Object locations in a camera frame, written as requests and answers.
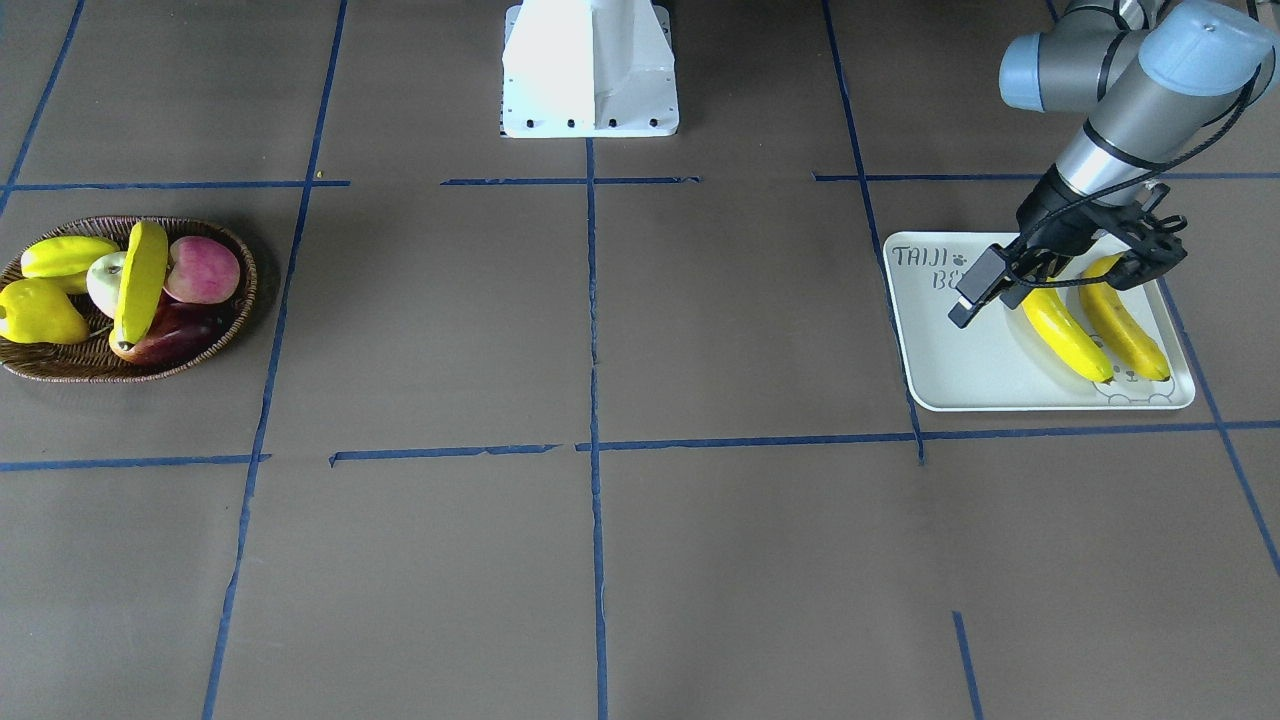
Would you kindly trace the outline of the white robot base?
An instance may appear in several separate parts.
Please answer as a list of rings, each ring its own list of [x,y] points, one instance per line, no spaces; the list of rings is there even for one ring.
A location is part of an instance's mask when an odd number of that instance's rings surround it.
[[[667,8],[653,1],[521,1],[506,12],[507,138],[668,137],[680,128]]]

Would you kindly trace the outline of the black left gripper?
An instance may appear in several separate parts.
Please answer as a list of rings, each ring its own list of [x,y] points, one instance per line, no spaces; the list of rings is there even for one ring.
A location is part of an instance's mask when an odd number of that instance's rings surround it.
[[[1092,247],[1098,231],[1134,219],[1135,195],[1134,190],[1123,191],[1123,204],[1106,199],[1083,202],[1084,195],[1061,177],[1056,165],[1050,167],[1016,211],[1018,238],[1006,251],[1000,245],[988,246],[965,270],[947,319],[964,329],[991,304],[1019,307],[1032,290],[1030,282],[1057,277]],[[1009,274],[1021,282],[1011,284]]]

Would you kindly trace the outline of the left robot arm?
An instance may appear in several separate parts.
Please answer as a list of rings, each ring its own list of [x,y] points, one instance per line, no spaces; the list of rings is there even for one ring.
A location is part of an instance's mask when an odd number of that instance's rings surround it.
[[[1216,1],[1074,1],[1050,32],[1009,45],[998,82],[1009,106],[1085,119],[1016,210],[1018,236],[959,281],[948,319],[961,328],[995,300],[1018,307],[1064,286],[1100,233],[1126,246],[1102,274],[1115,290],[1179,264],[1185,222],[1155,217],[1158,178],[1203,151],[1201,129],[1226,129],[1276,86],[1277,33]]]

